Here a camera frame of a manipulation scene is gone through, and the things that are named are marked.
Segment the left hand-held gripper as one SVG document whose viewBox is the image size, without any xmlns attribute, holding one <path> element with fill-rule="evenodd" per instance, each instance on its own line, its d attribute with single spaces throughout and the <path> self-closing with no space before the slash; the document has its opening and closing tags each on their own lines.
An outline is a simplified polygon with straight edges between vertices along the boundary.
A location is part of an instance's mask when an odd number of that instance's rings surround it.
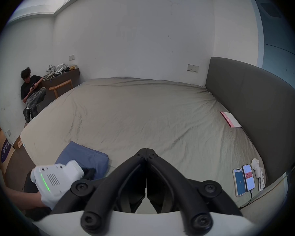
<svg viewBox="0 0 295 236">
<path fill-rule="evenodd" d="M 71 160 L 66 165 L 36 166 L 31 171 L 30 180 L 41 194 L 42 203 L 53 210 L 75 181 L 93 180 L 96 172 L 95 168 L 81 167 L 77 161 Z"/>
</svg>

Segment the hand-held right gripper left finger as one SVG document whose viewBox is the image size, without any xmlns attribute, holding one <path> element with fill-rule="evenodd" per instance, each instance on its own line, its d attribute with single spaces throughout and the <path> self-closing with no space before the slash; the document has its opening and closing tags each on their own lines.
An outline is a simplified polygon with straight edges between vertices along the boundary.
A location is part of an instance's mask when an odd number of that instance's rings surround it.
<svg viewBox="0 0 295 236">
<path fill-rule="evenodd" d="M 83 211 L 82 229 L 90 235 L 103 235 L 113 210 L 135 213 L 145 198 L 146 162 L 147 149 L 142 148 L 106 178 L 75 181 L 51 215 Z"/>
</svg>

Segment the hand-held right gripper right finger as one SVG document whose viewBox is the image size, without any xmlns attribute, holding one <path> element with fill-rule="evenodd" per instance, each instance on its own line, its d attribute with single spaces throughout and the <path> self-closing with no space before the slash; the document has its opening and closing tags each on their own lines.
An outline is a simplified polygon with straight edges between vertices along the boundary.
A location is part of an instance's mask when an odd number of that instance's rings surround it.
<svg viewBox="0 0 295 236">
<path fill-rule="evenodd" d="M 212 229 L 210 212 L 243 216 L 219 183 L 185 178 L 152 149 L 147 149 L 147 198 L 159 214 L 180 211 L 188 235 Z"/>
</svg>

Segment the person's left hand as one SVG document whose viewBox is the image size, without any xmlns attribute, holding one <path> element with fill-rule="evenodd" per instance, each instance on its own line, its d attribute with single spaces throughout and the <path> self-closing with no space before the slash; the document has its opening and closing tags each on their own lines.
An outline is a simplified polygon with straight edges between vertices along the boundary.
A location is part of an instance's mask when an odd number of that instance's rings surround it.
<svg viewBox="0 0 295 236">
<path fill-rule="evenodd" d="M 43 201 L 40 192 L 36 193 L 26 193 L 23 192 L 23 201 L 22 207 L 26 210 L 35 209 L 35 208 L 48 208 Z"/>
</svg>

